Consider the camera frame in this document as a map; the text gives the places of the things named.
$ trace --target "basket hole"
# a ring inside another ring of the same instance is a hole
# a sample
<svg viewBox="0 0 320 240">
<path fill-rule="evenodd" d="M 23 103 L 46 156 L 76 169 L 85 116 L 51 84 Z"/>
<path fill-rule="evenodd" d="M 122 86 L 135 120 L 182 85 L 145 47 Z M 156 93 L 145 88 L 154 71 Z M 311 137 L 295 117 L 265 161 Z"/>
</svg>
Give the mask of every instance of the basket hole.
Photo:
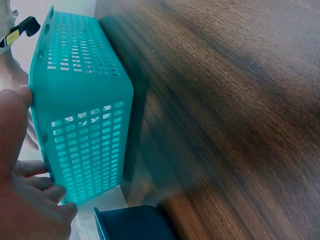
<svg viewBox="0 0 320 240">
<path fill-rule="evenodd" d="M 77 159 L 75 159 L 75 160 L 72 160 L 72 164 L 78 164 L 78 163 L 80 163 L 79 158 L 77 158 Z"/>
<path fill-rule="evenodd" d="M 98 114 L 99 113 L 99 108 L 91 110 L 90 113 L 91 113 L 91 115 Z"/>
<path fill-rule="evenodd" d="M 103 107 L 103 111 L 108 111 L 111 109 L 111 105 L 107 105 Z"/>
<path fill-rule="evenodd" d="M 97 138 L 97 139 L 93 139 L 92 141 L 91 141 L 91 144 L 93 145 L 93 144 L 97 144 L 99 142 L 99 138 Z"/>
<path fill-rule="evenodd" d="M 77 143 L 77 140 L 72 140 L 68 142 L 69 146 L 75 145 Z"/>
<path fill-rule="evenodd" d="M 59 156 L 59 157 L 62 157 L 62 156 L 64 156 L 64 155 L 66 155 L 66 154 L 67 154 L 66 151 L 59 151 L 59 152 L 58 152 L 58 156 Z"/>
<path fill-rule="evenodd" d="M 109 127 L 102 129 L 103 134 L 109 133 L 110 131 L 111 131 L 111 129 Z"/>
<path fill-rule="evenodd" d="M 75 125 L 70 125 L 70 126 L 66 126 L 66 127 L 65 127 L 65 130 L 66 130 L 67 132 L 69 132 L 69 131 L 74 130 L 75 128 L 76 128 Z"/>
<path fill-rule="evenodd" d="M 70 153 L 73 153 L 73 152 L 76 152 L 76 151 L 78 151 L 78 148 L 76 146 L 70 148 Z"/>
<path fill-rule="evenodd" d="M 107 140 L 107 139 L 109 139 L 110 137 L 111 137 L 110 134 L 104 135 L 104 136 L 102 136 L 102 140 Z"/>
<path fill-rule="evenodd" d="M 112 148 L 113 148 L 113 149 L 115 149 L 115 148 L 117 148 L 117 147 L 119 147 L 119 143 L 115 143 L 115 144 L 112 145 Z"/>
<path fill-rule="evenodd" d="M 121 115 L 122 113 L 123 113 L 122 110 L 117 110 L 117 111 L 114 112 L 114 115 L 118 116 L 118 115 Z"/>
<path fill-rule="evenodd" d="M 119 140 L 120 140 L 120 137 L 115 137 L 114 139 L 112 139 L 112 142 L 116 143 L 116 142 L 119 142 Z"/>
<path fill-rule="evenodd" d="M 61 125 L 61 121 L 60 120 L 51 122 L 51 126 L 52 127 L 58 127 L 60 125 Z"/>
<path fill-rule="evenodd" d="M 65 157 L 59 158 L 59 160 L 60 160 L 60 163 L 64 163 L 68 160 L 68 158 L 65 156 Z"/>
<path fill-rule="evenodd" d="M 118 130 L 118 129 L 120 129 L 121 128 L 121 124 L 117 124 L 117 125 L 115 125 L 114 127 L 113 127 L 113 130 Z"/>
<path fill-rule="evenodd" d="M 73 120 L 74 120 L 74 117 L 73 117 L 73 116 L 69 116 L 69 117 L 66 117 L 66 118 L 64 119 L 65 123 L 73 122 Z"/>
<path fill-rule="evenodd" d="M 102 148 L 102 152 L 106 152 L 106 151 L 109 151 L 110 147 L 106 146 L 106 147 L 103 147 Z"/>
<path fill-rule="evenodd" d="M 79 113 L 79 114 L 78 114 L 78 119 L 83 119 L 83 118 L 85 118 L 86 116 L 87 116 L 87 113 L 85 113 L 85 112 Z"/>
<path fill-rule="evenodd" d="M 81 154 L 84 155 L 84 154 L 88 154 L 89 152 L 90 152 L 90 150 L 88 148 L 86 148 L 81 151 Z"/>
<path fill-rule="evenodd" d="M 66 138 L 67 139 L 72 139 L 72 138 L 75 138 L 76 137 L 76 133 L 75 132 L 72 132 L 72 133 L 69 133 L 66 135 Z"/>
<path fill-rule="evenodd" d="M 99 156 L 96 156 L 92 159 L 92 161 L 96 162 L 96 161 L 99 161 L 100 157 Z"/>
<path fill-rule="evenodd" d="M 103 123 L 102 123 L 102 126 L 103 127 L 106 127 L 106 126 L 109 126 L 111 124 L 111 121 L 104 121 Z"/>
<path fill-rule="evenodd" d="M 111 113 L 106 113 L 106 114 L 103 114 L 102 115 L 102 118 L 103 119 L 107 119 L 107 118 L 109 118 L 111 116 Z"/>
<path fill-rule="evenodd" d="M 79 135 L 83 135 L 83 134 L 86 134 L 88 132 L 88 129 L 87 128 L 84 128 L 84 129 L 81 129 L 79 131 Z"/>
<path fill-rule="evenodd" d="M 103 157 L 103 158 L 105 158 L 105 157 L 107 157 L 107 156 L 109 156 L 109 152 L 102 153 L 102 157 Z"/>
<path fill-rule="evenodd" d="M 113 120 L 113 123 L 116 124 L 116 123 L 120 123 L 122 120 L 122 117 L 117 117 Z"/>
<path fill-rule="evenodd" d="M 109 145 L 110 144 L 110 141 L 104 141 L 103 143 L 102 143 L 102 146 L 107 146 L 107 145 Z"/>
<path fill-rule="evenodd" d="M 77 157 L 79 157 L 79 153 L 73 153 L 73 154 L 71 154 L 70 155 L 70 157 L 72 158 L 72 159 L 75 159 L 75 158 L 77 158 Z"/>
<path fill-rule="evenodd" d="M 89 139 L 89 137 L 88 137 L 88 136 L 80 137 L 80 142 L 87 141 L 88 139 Z"/>
<path fill-rule="evenodd" d="M 99 149 L 99 145 L 94 145 L 91 149 L 92 149 L 93 151 L 94 151 L 94 150 L 98 150 L 98 149 Z"/>
<path fill-rule="evenodd" d="M 98 130 L 99 128 L 100 128 L 100 125 L 93 125 L 90 129 L 94 131 L 94 130 Z"/>
<path fill-rule="evenodd" d="M 62 134 L 62 129 L 53 130 L 53 135 L 59 135 Z"/>
<path fill-rule="evenodd" d="M 63 142 L 65 139 L 64 139 L 64 137 L 63 136 L 61 136 L 61 137 L 57 137 L 57 138 L 55 138 L 54 139 L 54 142 L 57 144 L 57 143 L 61 143 L 61 142 Z"/>
<path fill-rule="evenodd" d="M 120 131 L 115 131 L 112 135 L 113 135 L 114 137 L 115 137 L 115 136 L 119 136 L 119 135 L 120 135 Z"/>
<path fill-rule="evenodd" d="M 56 149 L 57 150 L 61 150 L 61 149 L 64 149 L 65 147 L 66 147 L 65 144 L 59 144 L 59 145 L 56 146 Z"/>
<path fill-rule="evenodd" d="M 91 134 L 91 138 L 96 138 L 100 135 L 100 132 L 96 131 L 93 134 Z"/>
<path fill-rule="evenodd" d="M 89 147 L 89 143 L 88 142 L 83 143 L 83 144 L 80 145 L 80 148 L 82 148 L 82 149 L 87 148 L 87 147 Z"/>
</svg>

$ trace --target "hand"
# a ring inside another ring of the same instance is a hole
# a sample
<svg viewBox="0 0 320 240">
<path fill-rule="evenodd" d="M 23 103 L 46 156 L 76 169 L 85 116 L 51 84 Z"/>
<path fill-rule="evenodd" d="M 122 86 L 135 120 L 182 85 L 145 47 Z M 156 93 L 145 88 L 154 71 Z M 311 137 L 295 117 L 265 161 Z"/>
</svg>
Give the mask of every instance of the hand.
<svg viewBox="0 0 320 240">
<path fill-rule="evenodd" d="M 12 57 L 11 51 L 8 50 L 3 55 L 0 55 L 0 81 L 2 81 L 3 89 L 16 90 L 22 85 L 28 84 L 29 76 L 21 68 L 20 64 Z M 38 150 L 37 136 L 32 122 L 31 113 L 28 111 L 28 125 L 25 135 L 25 142 L 33 149 Z"/>
<path fill-rule="evenodd" d="M 58 206 L 63 186 L 47 177 L 42 161 L 17 161 L 27 130 L 30 89 L 0 91 L 0 235 L 6 240 L 67 240 L 77 214 L 74 203 Z"/>
</svg>

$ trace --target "wood grain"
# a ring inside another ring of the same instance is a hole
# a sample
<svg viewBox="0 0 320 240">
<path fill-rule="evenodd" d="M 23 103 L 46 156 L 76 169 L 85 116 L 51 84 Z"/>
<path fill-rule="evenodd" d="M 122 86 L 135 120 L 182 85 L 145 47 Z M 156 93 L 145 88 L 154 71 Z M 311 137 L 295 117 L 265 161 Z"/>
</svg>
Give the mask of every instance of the wood grain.
<svg viewBox="0 0 320 240">
<path fill-rule="evenodd" d="M 183 240 L 320 239 L 320 2 L 97 0 L 134 85 L 122 190 Z"/>
</svg>

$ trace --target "plastic basket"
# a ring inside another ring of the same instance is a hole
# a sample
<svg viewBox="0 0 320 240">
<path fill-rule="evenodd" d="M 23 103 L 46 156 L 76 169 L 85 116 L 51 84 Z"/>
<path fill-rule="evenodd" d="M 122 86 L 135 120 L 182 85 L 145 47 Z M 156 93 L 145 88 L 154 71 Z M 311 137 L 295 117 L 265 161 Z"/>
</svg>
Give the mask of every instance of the plastic basket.
<svg viewBox="0 0 320 240">
<path fill-rule="evenodd" d="M 132 83 L 92 17 L 51 7 L 33 56 L 32 119 L 64 202 L 84 203 L 122 180 Z"/>
</svg>

